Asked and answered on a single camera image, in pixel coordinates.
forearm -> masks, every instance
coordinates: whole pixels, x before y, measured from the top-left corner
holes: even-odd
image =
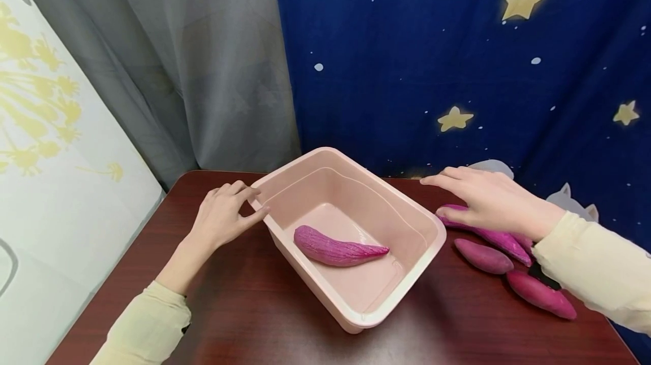
[[[651,334],[651,259],[642,248],[567,212],[533,253],[588,308]]]
[[[132,300],[108,332],[93,365],[158,365],[179,344],[190,323],[185,292],[210,257],[210,250],[186,238],[170,261]]]
[[[185,297],[153,282],[127,306],[91,365],[158,365],[190,323]]]
[[[174,254],[156,277],[156,282],[172,292],[185,295],[189,284],[200,271],[213,250],[205,245],[198,245],[191,237],[186,237],[176,247]]]

hand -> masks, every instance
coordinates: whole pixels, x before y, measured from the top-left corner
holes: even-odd
[[[246,217],[239,214],[242,204],[257,194],[260,194],[260,190],[250,188],[242,181],[210,190],[199,207],[188,239],[196,245],[207,246],[209,253],[231,242],[269,214],[269,207],[263,207]]]
[[[470,167],[446,167],[420,181],[436,185],[461,198],[467,211],[440,208],[436,215],[471,227],[521,233],[540,241],[561,220],[565,211],[523,189],[504,173]]]

gray curtain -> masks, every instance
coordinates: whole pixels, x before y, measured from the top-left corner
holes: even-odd
[[[299,153],[276,0],[34,0],[155,176]]]

sweet potato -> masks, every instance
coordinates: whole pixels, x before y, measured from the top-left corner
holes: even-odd
[[[455,204],[446,204],[444,207],[452,208],[454,210],[467,210],[468,207],[457,206]],[[488,231],[487,229],[470,227],[469,225],[455,223],[446,219],[444,216],[439,217],[443,224],[446,227],[466,229],[467,231],[474,232],[476,235],[484,238],[489,244],[495,245],[501,250],[505,251],[507,254],[511,255],[514,259],[517,259],[519,262],[522,262],[524,266],[531,266],[531,257],[526,253],[526,251],[520,246],[520,244],[515,240],[515,238],[506,232],[497,232],[497,231]]]
[[[521,271],[507,272],[506,279],[513,291],[532,305],[556,314],[560,318],[568,320],[576,318],[576,310],[560,291],[548,288]]]
[[[531,240],[531,238],[527,238],[521,233],[512,233],[511,236],[513,236],[514,240],[516,240],[518,244],[522,246],[522,249],[524,249],[526,253],[533,256],[533,252],[531,252],[531,248],[533,247],[533,241]]]
[[[458,238],[454,246],[472,266],[493,275],[504,275],[513,270],[513,262],[505,254],[489,246]]]
[[[385,246],[333,240],[308,225],[294,232],[294,243],[306,257],[330,266],[356,266],[389,253]]]

pink plastic basin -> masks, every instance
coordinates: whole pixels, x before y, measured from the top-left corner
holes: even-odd
[[[445,242],[441,221],[418,203],[347,158],[321,147],[256,181],[255,210],[275,245],[344,330],[380,324],[398,305]],[[311,261],[294,244],[309,225],[340,241],[389,246],[390,253],[354,267]]]

